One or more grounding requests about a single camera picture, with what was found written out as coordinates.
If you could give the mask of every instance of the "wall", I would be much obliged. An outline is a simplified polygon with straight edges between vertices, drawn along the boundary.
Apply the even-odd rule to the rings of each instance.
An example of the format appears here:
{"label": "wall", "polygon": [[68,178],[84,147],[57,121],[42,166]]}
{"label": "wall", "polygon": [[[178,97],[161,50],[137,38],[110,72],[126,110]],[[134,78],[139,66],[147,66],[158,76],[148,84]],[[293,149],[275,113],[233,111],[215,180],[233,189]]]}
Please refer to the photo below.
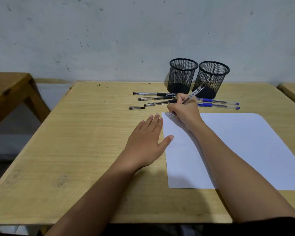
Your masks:
{"label": "wall", "polygon": [[[67,81],[39,84],[51,108],[74,80],[163,81],[177,57],[223,62],[225,81],[295,81],[295,0],[0,0],[0,71]],[[24,106],[5,119],[7,154],[38,125]]]}

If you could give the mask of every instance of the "person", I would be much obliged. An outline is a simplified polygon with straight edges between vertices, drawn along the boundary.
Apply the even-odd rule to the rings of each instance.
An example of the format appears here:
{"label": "person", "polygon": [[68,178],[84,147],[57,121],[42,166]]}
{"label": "person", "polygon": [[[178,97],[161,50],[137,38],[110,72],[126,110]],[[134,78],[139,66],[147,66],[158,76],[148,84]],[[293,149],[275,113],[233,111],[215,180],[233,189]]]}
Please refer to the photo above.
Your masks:
{"label": "person", "polygon": [[[233,224],[211,225],[204,232],[219,229],[232,234],[243,230],[266,229],[282,232],[282,223],[295,230],[295,210],[286,199],[254,168],[230,150],[203,122],[195,98],[181,102],[188,95],[178,94],[177,103],[168,104],[198,140]],[[149,166],[173,140],[170,135],[158,143],[163,119],[156,114],[142,120],[129,136],[125,149],[110,168],[47,232],[47,236],[100,235],[116,210],[131,177]]]}

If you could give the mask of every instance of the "white sheet of paper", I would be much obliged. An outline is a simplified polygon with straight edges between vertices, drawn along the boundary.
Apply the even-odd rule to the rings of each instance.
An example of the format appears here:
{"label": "white sheet of paper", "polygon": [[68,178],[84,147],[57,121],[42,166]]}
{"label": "white sheet of paper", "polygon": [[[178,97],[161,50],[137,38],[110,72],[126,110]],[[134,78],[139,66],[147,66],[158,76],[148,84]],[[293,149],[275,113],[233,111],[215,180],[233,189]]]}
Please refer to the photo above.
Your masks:
{"label": "white sheet of paper", "polygon": [[[168,115],[162,113],[164,137],[174,135],[165,150],[169,188],[215,188],[197,140],[180,120]],[[277,190],[295,190],[295,156],[260,115],[200,115],[232,151]]]}

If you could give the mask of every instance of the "blue rubber grip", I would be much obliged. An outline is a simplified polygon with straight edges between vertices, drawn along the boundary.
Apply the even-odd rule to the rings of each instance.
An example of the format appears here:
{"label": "blue rubber grip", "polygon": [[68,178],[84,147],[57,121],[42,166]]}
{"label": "blue rubber grip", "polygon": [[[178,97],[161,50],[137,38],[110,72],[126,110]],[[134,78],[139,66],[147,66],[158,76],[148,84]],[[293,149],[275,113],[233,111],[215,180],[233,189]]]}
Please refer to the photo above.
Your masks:
{"label": "blue rubber grip", "polygon": [[212,103],[202,103],[203,106],[212,107]]}
{"label": "blue rubber grip", "polygon": [[204,98],[203,101],[205,101],[205,102],[209,102],[209,103],[212,103],[213,100],[210,99],[210,98]]}

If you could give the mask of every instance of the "black mesh pen holder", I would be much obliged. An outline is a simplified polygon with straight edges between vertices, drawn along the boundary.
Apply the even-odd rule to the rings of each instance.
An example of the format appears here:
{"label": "black mesh pen holder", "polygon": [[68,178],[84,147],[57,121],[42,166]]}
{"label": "black mesh pen holder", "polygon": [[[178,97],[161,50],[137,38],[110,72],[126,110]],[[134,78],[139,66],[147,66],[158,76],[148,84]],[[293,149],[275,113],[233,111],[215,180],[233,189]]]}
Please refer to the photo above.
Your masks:
{"label": "black mesh pen holder", "polygon": [[193,90],[204,84],[205,88],[196,96],[198,98],[215,98],[225,75],[229,73],[229,67],[215,61],[204,61],[199,64],[199,72]]}
{"label": "black mesh pen holder", "polygon": [[189,93],[194,71],[198,63],[191,59],[172,59],[170,61],[170,72],[167,90],[170,93]]}

